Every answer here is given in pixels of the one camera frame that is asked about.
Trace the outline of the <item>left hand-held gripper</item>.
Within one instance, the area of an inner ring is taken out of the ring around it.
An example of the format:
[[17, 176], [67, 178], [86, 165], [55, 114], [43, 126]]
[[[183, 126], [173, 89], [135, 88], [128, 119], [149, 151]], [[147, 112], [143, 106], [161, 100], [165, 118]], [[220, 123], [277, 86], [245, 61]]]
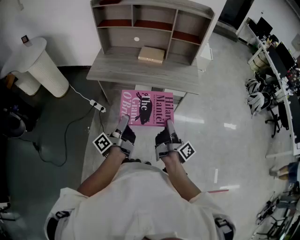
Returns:
[[117, 146], [127, 158], [131, 158], [136, 136], [133, 130], [128, 126], [129, 120], [129, 115], [122, 116], [116, 131], [110, 134], [102, 132], [92, 142], [102, 156], [107, 157], [110, 153], [110, 148]]

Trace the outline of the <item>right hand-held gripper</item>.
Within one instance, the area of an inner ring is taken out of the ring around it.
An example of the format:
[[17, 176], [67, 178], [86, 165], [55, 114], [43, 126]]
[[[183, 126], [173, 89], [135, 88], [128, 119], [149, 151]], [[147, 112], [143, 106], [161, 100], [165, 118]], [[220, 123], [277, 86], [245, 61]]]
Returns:
[[164, 130], [155, 138], [156, 161], [167, 156], [171, 151], [175, 151], [179, 154], [181, 163], [187, 162], [196, 153], [196, 150], [190, 141], [183, 142], [178, 137], [173, 121], [168, 119]]

